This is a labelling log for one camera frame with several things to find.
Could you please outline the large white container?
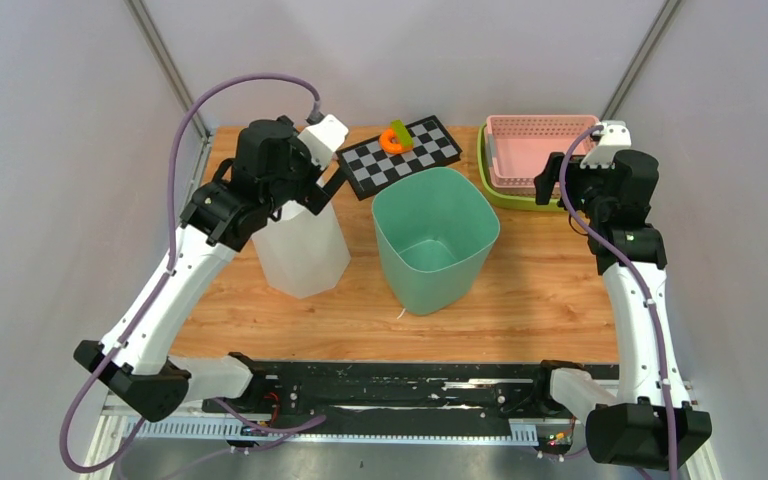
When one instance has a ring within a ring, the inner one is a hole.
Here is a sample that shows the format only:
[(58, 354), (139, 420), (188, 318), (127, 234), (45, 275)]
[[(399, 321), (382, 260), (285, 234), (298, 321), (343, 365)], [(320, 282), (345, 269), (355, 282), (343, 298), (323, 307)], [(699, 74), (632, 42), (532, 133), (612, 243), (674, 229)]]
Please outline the large white container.
[(331, 202), (316, 215), (288, 202), (252, 242), (267, 284), (297, 299), (335, 288), (351, 259)]

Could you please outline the green plastic bin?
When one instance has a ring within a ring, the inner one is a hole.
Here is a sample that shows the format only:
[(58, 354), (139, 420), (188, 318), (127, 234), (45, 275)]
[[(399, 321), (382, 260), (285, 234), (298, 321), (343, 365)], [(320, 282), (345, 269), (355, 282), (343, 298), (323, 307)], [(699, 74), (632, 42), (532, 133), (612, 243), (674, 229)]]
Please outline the green plastic bin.
[(469, 292), (501, 230), (479, 189), (447, 167), (386, 187), (371, 213), (387, 284), (404, 310), (420, 316)]

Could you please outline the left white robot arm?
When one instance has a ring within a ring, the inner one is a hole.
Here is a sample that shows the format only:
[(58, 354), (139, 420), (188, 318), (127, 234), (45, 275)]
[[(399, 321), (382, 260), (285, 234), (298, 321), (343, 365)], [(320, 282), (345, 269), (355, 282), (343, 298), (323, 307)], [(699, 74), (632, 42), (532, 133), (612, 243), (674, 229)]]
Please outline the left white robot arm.
[(304, 129), (287, 117), (256, 120), (235, 154), (185, 206), (167, 257), (122, 319), (100, 340), (81, 342), (75, 360), (145, 420), (180, 405), (228, 399), (258, 411), (266, 386), (244, 355), (176, 357), (181, 327), (220, 272), (253, 243), (268, 283), (306, 298), (336, 286), (350, 254), (332, 204), (344, 183), (323, 173), (348, 136), (333, 115)]

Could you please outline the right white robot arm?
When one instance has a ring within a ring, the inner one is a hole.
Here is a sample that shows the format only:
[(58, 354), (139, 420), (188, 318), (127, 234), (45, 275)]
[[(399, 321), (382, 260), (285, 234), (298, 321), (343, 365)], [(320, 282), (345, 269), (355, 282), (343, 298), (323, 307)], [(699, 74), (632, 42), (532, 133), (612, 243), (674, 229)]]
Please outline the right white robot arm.
[(658, 162), (636, 150), (617, 152), (606, 168), (586, 168), (580, 156), (563, 158), (549, 155), (535, 179), (536, 201), (547, 204), (558, 188), (559, 206), (584, 215), (579, 222), (613, 311), (619, 386), (610, 393), (583, 367), (544, 360), (532, 406), (544, 417), (567, 410), (581, 421), (597, 463), (675, 476), (711, 437), (712, 421), (692, 406), (671, 343), (666, 250), (647, 220)]

